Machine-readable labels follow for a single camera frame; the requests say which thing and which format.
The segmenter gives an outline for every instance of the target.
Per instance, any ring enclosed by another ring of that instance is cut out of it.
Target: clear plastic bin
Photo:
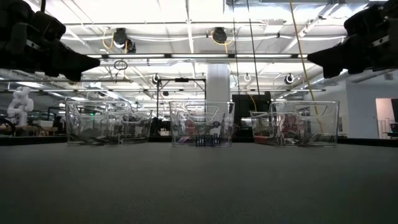
[[[234,103],[172,101],[170,119],[174,146],[230,146]]]
[[[274,146],[335,146],[338,137],[337,101],[273,102],[270,112],[252,112],[256,143]]]
[[[128,144],[149,138],[152,112],[125,101],[67,101],[69,144]]]

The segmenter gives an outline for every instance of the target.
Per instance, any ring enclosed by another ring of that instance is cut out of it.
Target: yellow cable
[[[303,51],[302,51],[302,49],[301,49],[301,43],[300,43],[300,39],[299,39],[299,32],[297,31],[296,20],[294,19],[293,1],[292,1],[292,0],[289,0],[289,5],[290,5],[290,11],[291,11],[291,13],[292,13],[292,19],[293,19],[294,31],[295,31],[296,39],[297,39],[298,51],[300,52],[301,63],[302,63],[302,65],[303,65],[303,71],[304,71],[304,75],[305,75],[305,81],[307,82],[308,89],[310,90],[310,94],[311,94],[312,101],[315,101],[315,97],[314,97],[314,95],[313,95],[312,88],[311,88],[311,83],[310,83],[310,81],[308,80],[307,70],[305,69]],[[318,108],[317,108],[317,106],[314,106],[314,108],[315,108],[315,114],[318,115],[319,113],[318,113]],[[320,131],[321,131],[321,133],[323,133],[322,124],[321,124],[321,122],[319,121],[319,119],[318,119],[318,123],[319,123],[319,126],[320,126]]]
[[[106,29],[104,30],[104,38],[102,39],[102,44],[104,45],[104,47],[105,47],[106,49],[111,49],[111,48],[113,47],[113,35],[112,35],[111,46],[108,47],[108,46],[105,44],[105,34],[106,34]]]
[[[253,97],[248,93],[248,95],[250,96],[251,100],[254,103],[254,110],[257,112],[257,106],[256,106],[256,102],[254,101]]]
[[[228,54],[228,48],[227,48],[226,46],[227,46],[228,44],[232,43],[232,41],[234,41],[234,40],[232,39],[232,40],[229,41],[228,43],[220,44],[220,43],[217,43],[217,41],[214,40],[214,38],[213,38],[213,33],[214,33],[214,31],[211,31],[211,33],[210,33],[211,39],[213,40],[213,42],[216,43],[216,44],[218,44],[218,45],[224,45],[224,46],[225,46],[225,52]]]

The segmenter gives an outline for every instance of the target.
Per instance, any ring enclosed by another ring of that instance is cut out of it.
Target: white humanoid robot
[[[9,118],[18,115],[18,126],[25,126],[27,121],[27,112],[33,111],[33,100],[29,98],[30,88],[29,87],[18,87],[12,95],[14,99],[10,103],[7,109]]]

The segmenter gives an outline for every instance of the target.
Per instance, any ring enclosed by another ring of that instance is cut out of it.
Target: gray table surface
[[[0,223],[398,223],[398,149],[0,147]]]

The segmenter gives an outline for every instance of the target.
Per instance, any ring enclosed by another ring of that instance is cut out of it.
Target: white column
[[[229,73],[228,64],[209,64],[207,66],[207,101],[230,100]]]

